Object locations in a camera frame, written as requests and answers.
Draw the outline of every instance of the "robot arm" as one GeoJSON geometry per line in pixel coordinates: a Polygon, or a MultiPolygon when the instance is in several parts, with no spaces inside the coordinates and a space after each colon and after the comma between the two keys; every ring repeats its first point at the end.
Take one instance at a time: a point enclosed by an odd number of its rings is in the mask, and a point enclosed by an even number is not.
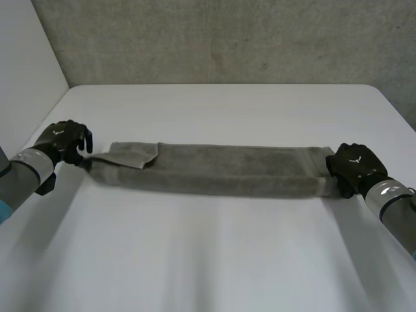
{"type": "Polygon", "coordinates": [[[341,196],[364,197],[368,208],[416,260],[416,195],[387,175],[382,162],[364,145],[342,144],[326,166],[337,177],[341,196]]]}
{"type": "Polygon", "coordinates": [[[92,134],[85,125],[68,120],[52,123],[35,145],[7,159],[0,148],[0,224],[34,192],[53,190],[57,163],[79,166],[83,157],[77,148],[92,153],[92,134]]]}

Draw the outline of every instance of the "white wall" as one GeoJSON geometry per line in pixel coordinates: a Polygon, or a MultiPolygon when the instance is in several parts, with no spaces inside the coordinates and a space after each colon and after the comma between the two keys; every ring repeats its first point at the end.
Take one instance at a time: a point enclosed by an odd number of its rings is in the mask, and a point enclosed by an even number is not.
{"type": "Polygon", "coordinates": [[[29,0],[0,1],[0,146],[11,157],[68,84],[29,0]]]}

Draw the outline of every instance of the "folded towel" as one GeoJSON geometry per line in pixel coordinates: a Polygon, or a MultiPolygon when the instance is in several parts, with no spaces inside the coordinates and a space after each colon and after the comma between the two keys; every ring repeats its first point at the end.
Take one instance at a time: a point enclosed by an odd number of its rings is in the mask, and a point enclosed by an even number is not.
{"type": "Polygon", "coordinates": [[[142,190],[263,198],[339,197],[325,157],[330,148],[115,142],[83,166],[107,185],[142,190]]]}

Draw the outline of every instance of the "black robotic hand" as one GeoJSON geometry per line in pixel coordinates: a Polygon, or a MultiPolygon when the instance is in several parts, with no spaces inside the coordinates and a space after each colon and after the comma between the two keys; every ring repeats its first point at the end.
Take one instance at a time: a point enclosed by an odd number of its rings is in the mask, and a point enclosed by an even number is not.
{"type": "Polygon", "coordinates": [[[79,166],[83,157],[77,148],[92,153],[92,133],[85,125],[72,120],[52,123],[39,136],[33,148],[44,152],[55,166],[60,161],[79,166]]]}
{"type": "Polygon", "coordinates": [[[343,198],[360,193],[361,186],[370,179],[390,179],[385,166],[365,145],[341,144],[335,155],[326,157],[326,167],[331,176],[337,177],[343,198]]]}

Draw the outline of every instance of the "concrete wall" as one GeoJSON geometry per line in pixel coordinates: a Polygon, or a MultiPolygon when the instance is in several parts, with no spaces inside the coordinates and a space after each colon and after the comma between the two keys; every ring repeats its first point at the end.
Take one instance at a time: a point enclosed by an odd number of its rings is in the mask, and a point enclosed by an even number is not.
{"type": "Polygon", "coordinates": [[[416,127],[414,0],[32,1],[70,86],[363,83],[416,127]]]}

